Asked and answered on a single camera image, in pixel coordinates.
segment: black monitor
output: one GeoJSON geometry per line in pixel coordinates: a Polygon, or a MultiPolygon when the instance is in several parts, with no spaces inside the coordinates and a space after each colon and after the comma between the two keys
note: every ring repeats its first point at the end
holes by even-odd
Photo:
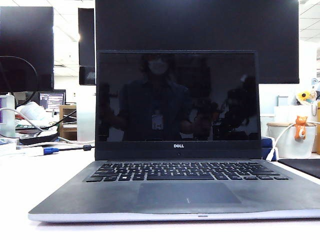
{"type": "Polygon", "coordinates": [[[46,111],[60,111],[60,105],[66,104],[66,90],[54,90],[52,92],[38,93],[39,105],[46,111]]]}
{"type": "Polygon", "coordinates": [[[53,8],[38,6],[0,7],[0,92],[51,91],[54,89],[53,8]]]}
{"type": "Polygon", "coordinates": [[[97,51],[257,51],[259,83],[299,83],[298,0],[96,0],[95,22],[97,51]]]}
{"type": "Polygon", "coordinates": [[[93,8],[78,8],[79,84],[95,85],[95,12],[93,8]]]}
{"type": "Polygon", "coordinates": [[[93,8],[78,8],[79,65],[95,67],[95,12],[93,8]]]}

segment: desk surface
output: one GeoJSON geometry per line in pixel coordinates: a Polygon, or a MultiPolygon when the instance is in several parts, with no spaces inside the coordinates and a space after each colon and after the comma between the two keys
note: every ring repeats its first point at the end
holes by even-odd
{"type": "MultiPolygon", "coordinates": [[[[28,220],[28,211],[94,160],[94,151],[0,158],[0,236],[3,239],[314,239],[320,219],[53,224],[28,220]]],[[[318,184],[320,179],[278,166],[318,184]]]]}

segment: black mouse pad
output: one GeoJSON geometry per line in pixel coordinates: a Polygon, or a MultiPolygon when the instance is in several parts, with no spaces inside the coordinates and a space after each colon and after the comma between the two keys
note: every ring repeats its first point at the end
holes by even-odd
{"type": "Polygon", "coordinates": [[[320,159],[280,159],[278,161],[293,169],[320,179],[320,159]]]}

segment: dell logo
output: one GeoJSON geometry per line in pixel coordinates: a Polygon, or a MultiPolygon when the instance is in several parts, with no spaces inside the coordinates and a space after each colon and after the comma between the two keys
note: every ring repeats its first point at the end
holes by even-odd
{"type": "Polygon", "coordinates": [[[174,148],[184,148],[183,144],[173,144],[174,148]]]}

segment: white pot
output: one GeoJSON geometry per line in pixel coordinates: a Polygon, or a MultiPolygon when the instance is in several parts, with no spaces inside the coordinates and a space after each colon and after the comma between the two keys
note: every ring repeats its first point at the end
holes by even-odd
{"type": "MultiPolygon", "coordinates": [[[[290,123],[269,122],[268,134],[277,139],[280,133],[290,123]]],[[[279,157],[285,159],[307,159],[311,156],[313,144],[316,138],[317,127],[315,124],[307,123],[305,140],[295,140],[296,127],[290,127],[279,139],[276,147],[279,150],[279,157]]]]}

